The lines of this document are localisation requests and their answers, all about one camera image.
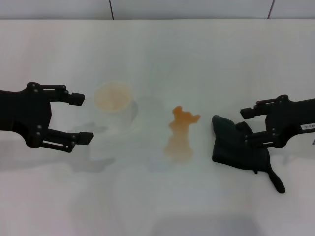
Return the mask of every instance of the white surface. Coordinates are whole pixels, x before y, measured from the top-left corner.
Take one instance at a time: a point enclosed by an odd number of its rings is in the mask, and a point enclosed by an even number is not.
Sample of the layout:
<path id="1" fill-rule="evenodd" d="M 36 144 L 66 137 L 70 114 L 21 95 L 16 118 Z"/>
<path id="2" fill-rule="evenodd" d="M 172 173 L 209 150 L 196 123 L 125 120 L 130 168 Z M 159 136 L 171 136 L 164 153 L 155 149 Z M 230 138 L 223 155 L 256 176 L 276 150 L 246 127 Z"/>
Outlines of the white surface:
<path id="1" fill-rule="evenodd" d="M 0 0 L 0 19 L 112 19 L 109 0 Z"/>
<path id="2" fill-rule="evenodd" d="M 115 19 L 267 18 L 272 0 L 112 0 Z"/>
<path id="3" fill-rule="evenodd" d="M 276 0 L 270 18 L 315 18 L 315 1 Z"/>
<path id="4" fill-rule="evenodd" d="M 51 128 L 92 131 L 71 154 L 0 132 L 1 236 L 311 235 L 315 134 L 270 148 L 286 193 L 267 174 L 211 160 L 211 117 L 243 121 L 257 100 L 315 96 L 315 21 L 0 21 L 0 88 L 66 84 L 92 96 L 113 78 L 134 86 L 134 128 L 108 138 L 82 107 L 53 105 Z M 201 114 L 186 164 L 163 155 L 171 111 Z M 264 117 L 248 120 L 254 131 Z"/>

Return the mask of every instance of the white tabletop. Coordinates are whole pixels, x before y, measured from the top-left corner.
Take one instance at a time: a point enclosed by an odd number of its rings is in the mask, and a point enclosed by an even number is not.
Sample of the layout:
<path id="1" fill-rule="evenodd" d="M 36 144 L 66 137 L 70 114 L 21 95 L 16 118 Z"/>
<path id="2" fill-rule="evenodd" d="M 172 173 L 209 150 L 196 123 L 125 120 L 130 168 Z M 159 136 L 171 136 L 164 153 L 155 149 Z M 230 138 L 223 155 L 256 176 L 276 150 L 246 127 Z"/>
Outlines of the white tabletop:
<path id="1" fill-rule="evenodd" d="M 315 230 L 314 134 L 269 148 L 286 187 L 266 173 L 211 160 L 211 118 L 243 121 L 240 109 L 288 94 L 315 97 L 315 21 L 0 21 L 0 89 L 65 84 L 82 107 L 52 105 L 51 128 L 92 131 L 72 153 L 25 145 L 0 132 L 1 236 L 296 236 Z M 134 89 L 131 131 L 111 139 L 94 125 L 97 86 Z M 191 161 L 163 155 L 172 109 L 190 127 Z M 265 129 L 264 117 L 248 120 Z"/>

